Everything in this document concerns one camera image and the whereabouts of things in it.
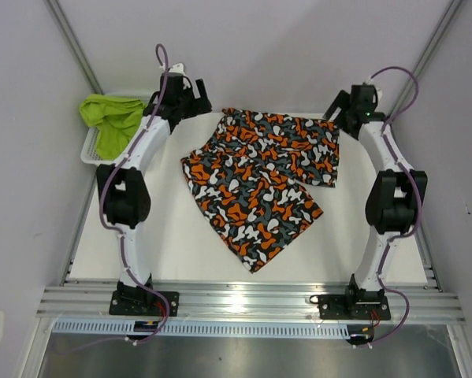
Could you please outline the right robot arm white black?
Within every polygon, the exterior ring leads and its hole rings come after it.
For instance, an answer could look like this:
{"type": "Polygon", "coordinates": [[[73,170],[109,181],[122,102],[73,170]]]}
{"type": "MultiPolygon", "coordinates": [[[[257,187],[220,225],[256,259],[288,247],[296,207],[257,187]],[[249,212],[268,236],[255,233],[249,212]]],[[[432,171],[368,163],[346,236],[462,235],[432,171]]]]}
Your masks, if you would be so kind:
{"type": "Polygon", "coordinates": [[[400,152],[391,121],[376,111],[377,89],[363,83],[340,91],[325,112],[344,133],[361,143],[376,171],[365,205],[370,235],[362,262],[351,276],[343,299],[344,311],[362,317],[385,296],[386,265],[401,239],[412,236],[421,223],[428,183],[400,152]]]}

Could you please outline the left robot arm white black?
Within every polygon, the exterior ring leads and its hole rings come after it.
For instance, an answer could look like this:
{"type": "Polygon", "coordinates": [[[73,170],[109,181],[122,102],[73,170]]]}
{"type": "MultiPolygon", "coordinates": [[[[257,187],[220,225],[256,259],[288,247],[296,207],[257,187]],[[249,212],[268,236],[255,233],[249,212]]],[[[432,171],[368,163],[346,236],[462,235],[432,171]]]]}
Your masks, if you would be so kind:
{"type": "Polygon", "coordinates": [[[164,72],[159,91],[143,110],[136,134],[114,162],[96,169],[98,211],[102,226],[117,235],[122,274],[116,294],[134,313],[154,307],[151,271],[143,261],[143,224],[151,210],[145,171],[158,150],[182,121],[209,113],[211,102],[202,79],[190,81],[181,72],[164,72]]]}

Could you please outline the orange camouflage shorts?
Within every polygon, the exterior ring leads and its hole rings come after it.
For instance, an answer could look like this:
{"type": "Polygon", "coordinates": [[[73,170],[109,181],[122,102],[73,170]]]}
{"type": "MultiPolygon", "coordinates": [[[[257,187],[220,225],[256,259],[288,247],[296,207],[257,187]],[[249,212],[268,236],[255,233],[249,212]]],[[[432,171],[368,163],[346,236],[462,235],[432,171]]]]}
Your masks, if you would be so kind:
{"type": "Polygon", "coordinates": [[[335,187],[339,137],[329,120],[227,108],[206,143],[181,158],[203,217],[249,272],[323,214],[305,187],[335,187]]]}

